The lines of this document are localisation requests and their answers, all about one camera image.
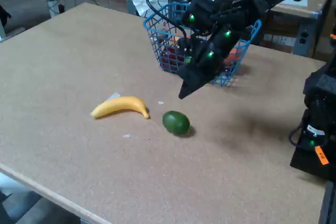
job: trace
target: gray floor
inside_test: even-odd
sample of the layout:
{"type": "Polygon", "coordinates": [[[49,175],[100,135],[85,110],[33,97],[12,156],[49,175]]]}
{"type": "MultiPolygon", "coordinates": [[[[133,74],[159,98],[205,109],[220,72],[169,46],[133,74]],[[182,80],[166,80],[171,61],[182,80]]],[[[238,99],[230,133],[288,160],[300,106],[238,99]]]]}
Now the gray floor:
{"type": "MultiPolygon", "coordinates": [[[[96,0],[100,6],[116,9],[122,12],[127,11],[126,3],[117,3],[108,0],[96,0]]],[[[74,6],[74,0],[61,0],[66,10],[74,6]]],[[[83,2],[93,3],[92,0],[76,0],[77,5],[83,2]]],[[[0,0],[7,12],[12,15],[5,26],[6,33],[24,27],[29,29],[50,18],[46,0],[0,0]]],[[[17,206],[25,197],[25,193],[12,194],[5,200],[6,210],[17,206]]],[[[18,224],[76,224],[78,218],[66,212],[49,200],[42,198],[26,215],[19,220],[18,224]]]]}
{"type": "MultiPolygon", "coordinates": [[[[8,213],[18,207],[27,193],[15,193],[9,196],[3,205],[8,213]]],[[[79,224],[79,218],[53,204],[45,198],[41,198],[17,224],[79,224]]]]}
{"type": "MultiPolygon", "coordinates": [[[[96,1],[100,6],[127,12],[126,3],[109,0],[96,1]]],[[[74,0],[61,0],[60,2],[65,6],[66,10],[73,8],[75,3],[74,0]]],[[[92,0],[76,0],[76,5],[83,2],[94,4],[92,0]]],[[[7,33],[21,27],[29,29],[50,18],[47,0],[0,0],[0,5],[12,15],[5,27],[7,33]]]]}

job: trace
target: banana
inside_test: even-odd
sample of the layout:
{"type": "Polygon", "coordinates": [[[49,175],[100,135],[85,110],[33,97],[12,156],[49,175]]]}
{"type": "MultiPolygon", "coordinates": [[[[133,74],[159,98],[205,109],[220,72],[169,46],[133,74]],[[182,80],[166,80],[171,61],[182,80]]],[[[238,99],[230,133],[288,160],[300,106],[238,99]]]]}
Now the banana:
{"type": "Polygon", "coordinates": [[[91,112],[91,115],[97,119],[119,110],[135,110],[143,114],[146,119],[149,118],[146,105],[137,97],[119,97],[103,102],[91,112]]]}

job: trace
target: white sticker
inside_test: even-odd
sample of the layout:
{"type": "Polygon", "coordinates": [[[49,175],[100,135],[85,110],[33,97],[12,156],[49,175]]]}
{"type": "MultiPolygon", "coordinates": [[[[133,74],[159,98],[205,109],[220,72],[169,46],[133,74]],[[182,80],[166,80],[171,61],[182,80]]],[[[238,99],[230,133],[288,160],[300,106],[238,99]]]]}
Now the white sticker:
{"type": "Polygon", "coordinates": [[[310,131],[311,133],[315,134],[315,135],[320,135],[320,136],[324,136],[325,133],[324,131],[315,129],[313,126],[308,124],[307,130],[310,131]]]}

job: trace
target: green fruit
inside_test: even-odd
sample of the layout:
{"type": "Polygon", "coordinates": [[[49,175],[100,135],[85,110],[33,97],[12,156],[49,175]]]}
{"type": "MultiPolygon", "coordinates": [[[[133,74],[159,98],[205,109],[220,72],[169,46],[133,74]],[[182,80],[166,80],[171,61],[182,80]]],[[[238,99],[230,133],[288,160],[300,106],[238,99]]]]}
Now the green fruit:
{"type": "Polygon", "coordinates": [[[190,128],[190,121],[186,115],[177,111],[166,112],[162,117],[162,123],[169,132],[175,135],[186,134],[190,128]]]}

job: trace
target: blue wire basket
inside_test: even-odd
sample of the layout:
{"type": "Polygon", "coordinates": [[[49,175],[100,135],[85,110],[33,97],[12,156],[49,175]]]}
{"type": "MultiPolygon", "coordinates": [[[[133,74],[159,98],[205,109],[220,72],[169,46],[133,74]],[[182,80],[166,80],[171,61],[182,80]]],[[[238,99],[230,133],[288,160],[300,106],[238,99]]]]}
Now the blue wire basket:
{"type": "MultiPolygon", "coordinates": [[[[169,3],[158,11],[165,17],[177,21],[182,19],[183,13],[188,8],[189,4],[183,3],[169,3]]],[[[183,38],[182,32],[174,25],[166,22],[159,15],[153,13],[144,22],[143,26],[147,29],[149,39],[156,56],[156,59],[160,63],[160,67],[167,72],[176,73],[179,67],[187,64],[190,61],[190,57],[180,55],[176,52],[177,41],[183,38]]],[[[237,71],[252,39],[256,36],[261,27],[261,21],[257,20],[254,26],[251,26],[249,40],[241,39],[229,56],[223,61],[223,67],[221,73],[211,81],[212,84],[220,84],[226,86],[230,83],[232,76],[237,71]]],[[[187,33],[187,36],[193,33],[188,27],[183,27],[187,33]]],[[[207,37],[200,37],[203,40],[207,40],[207,37]]]]}

